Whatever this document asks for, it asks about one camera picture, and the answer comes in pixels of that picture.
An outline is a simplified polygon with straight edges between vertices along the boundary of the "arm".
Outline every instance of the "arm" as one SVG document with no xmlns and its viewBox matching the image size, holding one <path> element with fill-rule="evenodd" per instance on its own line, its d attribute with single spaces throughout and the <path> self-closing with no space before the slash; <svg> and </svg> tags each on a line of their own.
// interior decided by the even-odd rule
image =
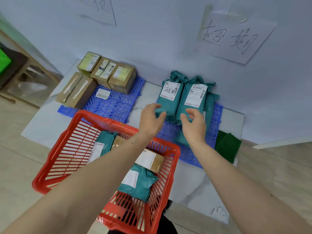
<svg viewBox="0 0 312 234">
<path fill-rule="evenodd" d="M 198 110 L 187 113 L 194 120 L 181 115 L 185 138 L 242 233 L 312 233 L 300 215 L 206 144 L 206 124 Z"/>
<path fill-rule="evenodd" d="M 136 135 L 66 178 L 3 234 L 87 233 L 138 156 L 162 128 L 166 113 L 155 117 L 155 109 L 160 106 L 147 105 Z"/>
</svg>

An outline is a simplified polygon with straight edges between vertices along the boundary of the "small cardboard box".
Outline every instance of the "small cardboard box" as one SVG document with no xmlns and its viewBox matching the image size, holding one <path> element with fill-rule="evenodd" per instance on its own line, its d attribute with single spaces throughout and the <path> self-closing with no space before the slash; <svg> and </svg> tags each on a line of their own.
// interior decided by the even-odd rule
<svg viewBox="0 0 312 234">
<path fill-rule="evenodd" d="M 79 72 L 83 75 L 90 76 L 100 58 L 100 55 L 88 52 L 77 67 Z"/>
<path fill-rule="evenodd" d="M 108 84 L 108 80 L 111 75 L 115 73 L 116 69 L 118 68 L 118 64 L 118 62 L 113 61 L 107 57 L 101 57 L 90 77 L 94 78 L 98 84 L 111 89 L 110 85 Z"/>
<path fill-rule="evenodd" d="M 108 80 L 108 83 L 112 90 L 128 94 L 135 78 L 136 70 L 133 66 L 119 63 L 119 66 Z"/>
<path fill-rule="evenodd" d="M 81 78 L 82 74 L 80 74 L 79 72 L 75 72 L 72 78 L 68 81 L 67 85 L 63 88 L 62 92 L 57 95 L 55 101 L 67 106 L 67 99 L 69 98 L 70 94 L 73 92 Z"/>
<path fill-rule="evenodd" d="M 122 145 L 125 141 L 126 139 L 117 135 L 113 142 L 111 150 L 115 149 L 119 145 Z M 149 149 L 144 149 L 144 151 L 140 154 L 135 163 L 146 169 L 149 169 L 154 173 L 159 173 L 164 159 L 165 158 L 160 154 L 157 154 Z"/>
<path fill-rule="evenodd" d="M 71 108 L 83 109 L 96 86 L 97 83 L 92 78 L 83 76 L 74 91 L 69 95 L 66 105 Z"/>
</svg>

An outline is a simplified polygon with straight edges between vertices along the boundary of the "person's left hand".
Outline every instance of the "person's left hand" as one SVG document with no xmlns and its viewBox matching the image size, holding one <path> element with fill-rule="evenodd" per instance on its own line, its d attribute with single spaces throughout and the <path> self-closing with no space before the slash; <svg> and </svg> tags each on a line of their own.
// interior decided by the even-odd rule
<svg viewBox="0 0 312 234">
<path fill-rule="evenodd" d="M 161 104 L 149 104 L 142 110 L 139 132 L 154 138 L 163 126 L 166 119 L 166 112 L 162 112 L 158 118 L 155 116 L 155 109 L 160 108 Z"/>
</svg>

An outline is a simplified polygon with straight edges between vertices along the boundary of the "forearm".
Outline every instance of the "forearm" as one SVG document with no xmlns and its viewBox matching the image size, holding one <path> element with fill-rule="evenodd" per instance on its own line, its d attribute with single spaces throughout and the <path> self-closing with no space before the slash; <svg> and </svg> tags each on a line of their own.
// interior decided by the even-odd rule
<svg viewBox="0 0 312 234">
<path fill-rule="evenodd" d="M 137 133 L 114 151 L 73 173 L 4 233 L 87 233 L 151 139 Z"/>
<path fill-rule="evenodd" d="M 255 184 L 206 144 L 191 148 L 243 233 L 310 233 L 311 226 L 289 206 Z"/>
</svg>

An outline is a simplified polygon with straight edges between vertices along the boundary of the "hand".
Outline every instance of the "hand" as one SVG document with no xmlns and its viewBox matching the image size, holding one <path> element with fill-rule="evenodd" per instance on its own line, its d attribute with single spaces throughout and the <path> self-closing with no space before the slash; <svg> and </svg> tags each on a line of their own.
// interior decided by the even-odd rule
<svg viewBox="0 0 312 234">
<path fill-rule="evenodd" d="M 145 133 L 154 138 L 163 126 L 163 122 L 166 119 L 166 112 L 162 112 L 158 118 L 155 116 L 155 109 L 160 108 L 160 104 L 149 104 L 142 110 L 139 132 Z"/>
<path fill-rule="evenodd" d="M 197 142 L 206 143 L 206 123 L 204 116 L 197 109 L 188 108 L 186 112 L 193 119 L 192 122 L 189 122 L 188 117 L 184 113 L 181 113 L 182 130 L 187 142 L 190 146 Z"/>
</svg>

